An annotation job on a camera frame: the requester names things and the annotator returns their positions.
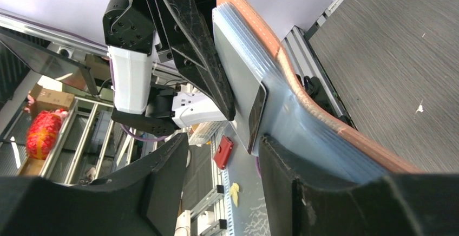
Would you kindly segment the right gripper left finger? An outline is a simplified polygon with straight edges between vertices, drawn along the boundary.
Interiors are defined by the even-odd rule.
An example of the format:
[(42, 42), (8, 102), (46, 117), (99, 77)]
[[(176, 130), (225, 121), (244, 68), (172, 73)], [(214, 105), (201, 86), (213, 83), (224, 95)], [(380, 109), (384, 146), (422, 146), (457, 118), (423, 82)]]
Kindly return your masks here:
[(62, 186), (39, 176), (1, 178), (1, 235), (173, 235), (188, 136), (94, 180)]

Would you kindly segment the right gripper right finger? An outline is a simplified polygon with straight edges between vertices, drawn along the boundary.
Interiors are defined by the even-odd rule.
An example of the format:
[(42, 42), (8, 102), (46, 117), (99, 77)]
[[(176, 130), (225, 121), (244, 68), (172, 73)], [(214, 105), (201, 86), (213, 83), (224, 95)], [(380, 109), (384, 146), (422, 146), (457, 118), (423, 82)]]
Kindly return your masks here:
[(269, 135), (259, 162), (272, 235), (458, 235), (456, 174), (395, 174), (357, 185)]

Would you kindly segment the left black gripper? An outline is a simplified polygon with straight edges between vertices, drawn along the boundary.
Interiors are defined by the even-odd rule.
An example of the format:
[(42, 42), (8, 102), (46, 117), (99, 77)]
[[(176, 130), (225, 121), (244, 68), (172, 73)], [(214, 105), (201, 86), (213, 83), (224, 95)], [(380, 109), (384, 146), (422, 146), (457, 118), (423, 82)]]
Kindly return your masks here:
[(179, 74), (207, 95), (224, 117), (235, 99), (212, 34), (217, 0), (110, 0), (103, 16), (107, 45), (174, 60)]

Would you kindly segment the pink leather card holder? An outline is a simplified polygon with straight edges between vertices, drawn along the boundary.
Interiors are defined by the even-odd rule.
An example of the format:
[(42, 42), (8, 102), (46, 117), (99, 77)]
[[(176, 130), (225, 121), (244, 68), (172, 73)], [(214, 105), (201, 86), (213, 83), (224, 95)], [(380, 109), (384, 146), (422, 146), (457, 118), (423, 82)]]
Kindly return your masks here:
[(266, 89), (253, 153), (269, 135), (295, 156), (338, 178), (366, 183), (421, 170), (323, 110), (298, 81), (280, 40), (246, 0), (217, 0), (216, 24)]

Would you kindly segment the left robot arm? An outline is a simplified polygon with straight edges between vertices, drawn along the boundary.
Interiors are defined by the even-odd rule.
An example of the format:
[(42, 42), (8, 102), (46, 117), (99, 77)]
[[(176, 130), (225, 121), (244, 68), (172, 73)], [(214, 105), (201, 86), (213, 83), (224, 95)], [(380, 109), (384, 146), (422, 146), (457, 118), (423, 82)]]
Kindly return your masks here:
[[(110, 0), (102, 20), (114, 87), (112, 120), (155, 136), (233, 120), (235, 98), (212, 34), (217, 0)], [(152, 80), (165, 53), (198, 93)]]

